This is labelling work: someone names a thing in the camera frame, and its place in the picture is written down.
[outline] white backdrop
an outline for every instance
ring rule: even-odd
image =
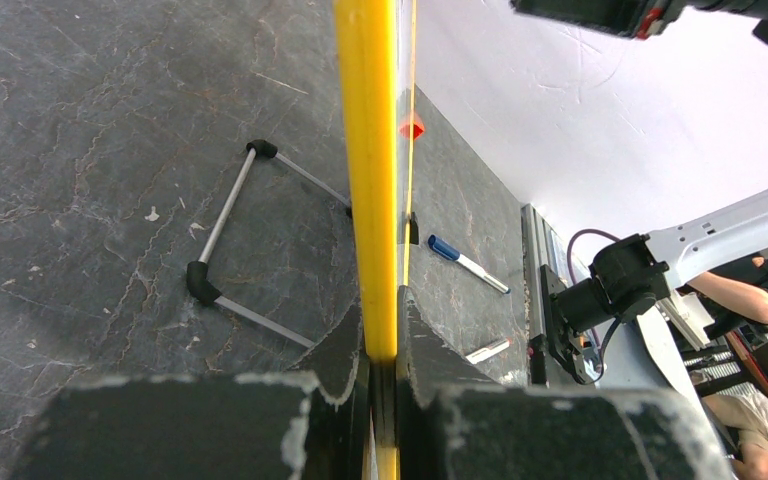
[[[755,23],[686,9],[639,42],[515,15],[506,0],[419,0],[417,84],[564,238],[643,233],[768,187]],[[602,245],[582,239],[576,254],[589,263]]]

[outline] person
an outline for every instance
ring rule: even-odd
[[[739,429],[742,460],[732,460],[740,480],[768,480],[768,398],[755,390],[746,396],[709,395],[702,399],[726,426]]]
[[[768,325],[768,260],[747,255],[705,272],[687,283],[701,293],[700,301],[714,324],[705,328],[715,339],[740,320]]]

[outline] dark gray marble surface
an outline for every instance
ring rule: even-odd
[[[66,383],[303,353],[183,273],[248,140],[347,193],[331,4],[0,1],[0,478]],[[280,164],[255,164],[211,265],[313,340],[356,302],[350,220]]]
[[[504,337],[506,351],[478,368],[506,384],[527,382],[520,204],[422,92],[426,131],[414,151],[413,210],[420,245],[410,256],[410,286],[423,318],[463,355]],[[431,251],[434,234],[511,288],[503,295]]]

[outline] gray metal rod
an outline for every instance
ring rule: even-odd
[[[222,307],[225,307],[228,310],[231,310],[232,312],[234,312],[236,314],[242,315],[242,316],[248,318],[249,320],[251,320],[254,323],[257,323],[259,325],[263,325],[264,327],[272,330],[273,332],[275,332],[275,333],[277,333],[279,335],[282,335],[282,336],[284,336],[284,337],[286,337],[286,338],[288,338],[288,339],[298,343],[299,345],[301,345],[301,346],[303,346],[305,348],[310,348],[310,347],[313,346],[313,342],[311,342],[310,340],[304,338],[303,336],[299,335],[298,333],[296,333],[296,332],[294,332],[292,330],[289,330],[289,329],[287,329],[285,327],[282,327],[281,325],[278,325],[277,323],[273,322],[272,320],[269,320],[268,318],[266,318],[266,317],[264,317],[262,315],[258,315],[257,313],[252,312],[251,310],[249,310],[248,308],[240,305],[237,302],[234,302],[232,300],[228,300],[225,297],[219,297],[219,298],[216,299],[216,304],[220,305]]]
[[[337,200],[339,200],[343,205],[345,205],[347,207],[351,207],[352,206],[351,203],[349,203],[349,199],[348,198],[340,195],[339,193],[334,191],[334,189],[332,189],[328,185],[325,185],[325,183],[323,183],[321,180],[319,180],[318,178],[314,177],[313,175],[307,173],[307,171],[302,169],[302,167],[300,167],[300,166],[296,165],[295,163],[291,162],[289,158],[285,157],[284,155],[281,155],[280,153],[275,154],[275,158],[280,160],[284,165],[286,165],[286,166],[290,167],[291,169],[295,170],[296,173],[298,173],[299,175],[301,175],[301,176],[305,177],[306,179],[310,180],[310,182],[313,183],[314,185],[316,185],[317,187],[319,187],[319,188],[325,190],[326,192],[328,192],[332,197],[334,197]]]
[[[240,169],[240,174],[237,175],[237,181],[234,182],[234,188],[231,189],[228,199],[225,200],[225,205],[219,213],[216,225],[214,225],[213,230],[210,231],[210,237],[207,238],[204,250],[201,251],[201,255],[199,256],[200,262],[207,263],[207,261],[210,260],[210,255],[213,254],[213,248],[216,247],[216,241],[219,239],[219,234],[222,233],[222,229],[225,228],[225,221],[228,220],[228,215],[231,214],[231,207],[234,206],[234,202],[237,201],[237,196],[240,195],[240,189],[243,188],[243,181],[245,181],[246,175],[248,175],[249,169],[251,168],[252,163],[254,163],[255,156],[257,156],[255,149],[249,150],[246,162],[243,163],[243,168]]]

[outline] white marker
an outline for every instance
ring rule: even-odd
[[[478,350],[470,353],[469,355],[466,356],[466,359],[469,360],[469,363],[475,365],[478,362],[483,362],[484,360],[487,360],[488,358],[496,355],[497,353],[501,352],[502,350],[510,346],[511,346],[511,339],[503,338],[501,340],[491,343],[490,345],[487,345],[486,347],[479,348]]]
[[[443,258],[447,260],[451,260],[456,263],[460,263],[461,265],[464,266],[464,268],[474,273],[475,276],[477,276],[478,278],[489,283],[496,290],[502,293],[511,293],[511,289],[508,288],[507,285],[500,282],[493,275],[490,275],[489,273],[487,273],[487,270],[484,270],[483,268],[481,268],[481,266],[478,265],[477,263],[461,255],[461,252],[457,251],[454,247],[444,242],[443,240],[438,238],[436,235],[431,235],[430,237],[428,237],[428,246],[431,247],[431,250],[434,250],[435,252],[439,253]]]

